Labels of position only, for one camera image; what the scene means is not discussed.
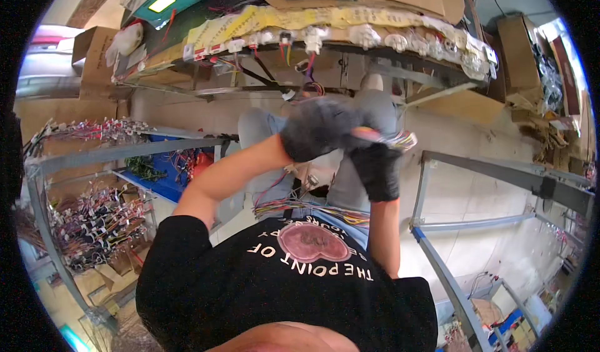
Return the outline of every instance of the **floor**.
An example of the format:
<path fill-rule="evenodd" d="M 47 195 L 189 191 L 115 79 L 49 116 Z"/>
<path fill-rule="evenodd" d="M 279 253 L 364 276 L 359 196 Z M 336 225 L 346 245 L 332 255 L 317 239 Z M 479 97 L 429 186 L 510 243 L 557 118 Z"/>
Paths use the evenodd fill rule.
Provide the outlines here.
<path fill-rule="evenodd" d="M 252 68 L 250 59 L 244 66 Z M 257 66 L 252 69 L 262 71 Z M 358 88 L 364 72 L 364 60 L 350 57 L 348 85 Z M 314 77 L 324 86 L 339 86 L 340 70 L 336 62 L 327 69 L 317 69 Z M 301 76 L 280 70 L 275 78 L 282 83 L 299 84 Z M 203 87 L 229 86 L 230 75 L 212 79 Z M 389 89 L 390 80 L 385 80 Z M 132 98 L 132 118 L 149 124 L 205 132 L 236 133 L 239 115 L 247 108 L 262 107 L 280 114 L 286 107 L 277 93 L 248 93 L 220 96 L 211 103 L 173 93 L 138 90 Z M 401 267 L 400 277 L 422 276 L 429 281 L 436 302 L 447 295 L 421 248 L 408 231 L 419 184 L 419 158 L 422 150 L 433 150 L 457 156 L 484 156 L 531 162 L 535 143 L 522 138 L 504 111 L 491 127 L 480 127 L 454 118 L 436 116 L 424 111 L 398 111 L 399 123 L 416 133 L 418 145 L 403 158 L 401 178 Z M 426 222 L 470 221 L 521 214 L 527 205 L 535 205 L 535 197 L 521 188 L 441 163 L 432 172 L 423 208 Z M 155 201 L 157 219 L 168 216 L 172 205 Z M 233 220 L 211 236 L 216 245 L 254 223 L 251 204 Z M 503 277 L 525 299 L 537 291 L 559 268 L 557 254 L 560 243 L 549 228 L 536 219 L 518 225 L 477 231 L 430 233 L 428 238 L 444 259 L 459 285 L 469 292 L 477 273 L 488 270 Z"/>

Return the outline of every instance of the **forearm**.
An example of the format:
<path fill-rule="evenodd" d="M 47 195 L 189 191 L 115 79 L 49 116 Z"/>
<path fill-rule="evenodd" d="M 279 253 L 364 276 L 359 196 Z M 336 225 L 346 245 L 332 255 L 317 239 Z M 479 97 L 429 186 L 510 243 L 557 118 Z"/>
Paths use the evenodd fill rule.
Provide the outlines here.
<path fill-rule="evenodd" d="M 242 189 L 253 177 L 285 167 L 292 160 L 283 150 L 279 135 L 233 153 L 206 168 L 181 195 L 173 215 L 191 215 L 208 229 L 219 203 Z"/>
<path fill-rule="evenodd" d="M 392 279 L 400 268 L 400 198 L 371 203 L 368 250 Z"/>

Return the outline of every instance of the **black t-shirt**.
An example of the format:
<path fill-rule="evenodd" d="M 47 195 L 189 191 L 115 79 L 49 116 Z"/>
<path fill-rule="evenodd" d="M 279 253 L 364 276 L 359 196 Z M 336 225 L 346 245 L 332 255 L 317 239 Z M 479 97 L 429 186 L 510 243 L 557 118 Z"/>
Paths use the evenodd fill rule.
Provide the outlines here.
<path fill-rule="evenodd" d="M 427 281 L 392 280 L 354 239 L 314 216 L 269 218 L 215 248 L 199 219 L 165 219 L 136 306 L 169 351 L 203 351 L 277 321 L 327 327 L 361 351 L 432 351 L 438 335 Z"/>

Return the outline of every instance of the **jeans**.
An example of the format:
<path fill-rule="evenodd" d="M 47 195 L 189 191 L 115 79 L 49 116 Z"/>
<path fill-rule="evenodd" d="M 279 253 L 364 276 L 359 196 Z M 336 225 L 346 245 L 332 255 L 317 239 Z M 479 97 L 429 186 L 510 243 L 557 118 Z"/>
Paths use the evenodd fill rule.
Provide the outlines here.
<path fill-rule="evenodd" d="M 375 89 L 362 90 L 357 93 L 355 103 L 357 108 L 371 115 L 382 134 L 387 135 L 396 132 L 395 105 L 388 93 Z M 286 118 L 284 117 L 273 116 L 260 108 L 249 109 L 240 116 L 237 123 L 241 147 L 247 148 L 278 133 L 285 123 Z M 274 199 L 287 198 L 294 183 L 295 176 L 293 174 L 285 175 L 280 183 L 269 189 L 284 173 L 285 170 L 281 168 L 253 178 L 246 186 L 246 191 L 252 195 L 252 205 L 256 203 L 259 197 L 261 204 Z M 361 179 L 358 177 L 352 161 L 345 154 L 335 175 L 334 183 L 329 188 L 327 198 L 317 198 L 306 194 L 302 200 L 322 206 L 335 206 L 365 213 L 369 213 L 371 209 Z M 282 215 L 283 212 L 277 212 L 268 215 L 266 218 L 280 218 Z M 295 209 L 292 212 L 293 218 L 303 218 L 306 215 L 315 215 L 327 223 L 343 229 L 364 249 L 367 248 L 368 228 L 349 225 L 331 215 L 315 210 Z"/>

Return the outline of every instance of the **gloved hand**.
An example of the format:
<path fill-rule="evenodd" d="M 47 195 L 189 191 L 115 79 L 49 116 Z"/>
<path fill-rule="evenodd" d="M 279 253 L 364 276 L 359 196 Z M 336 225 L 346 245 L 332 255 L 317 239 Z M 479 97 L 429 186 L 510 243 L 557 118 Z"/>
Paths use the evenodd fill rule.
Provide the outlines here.
<path fill-rule="evenodd" d="M 301 163 L 342 147 L 352 128 L 361 124 L 361 114 L 327 97 L 299 102 L 279 133 L 287 155 Z"/>
<path fill-rule="evenodd" d="M 400 196 L 400 167 L 402 153 L 382 143 L 355 140 L 348 155 L 358 177 L 367 191 L 369 201 L 393 201 Z"/>

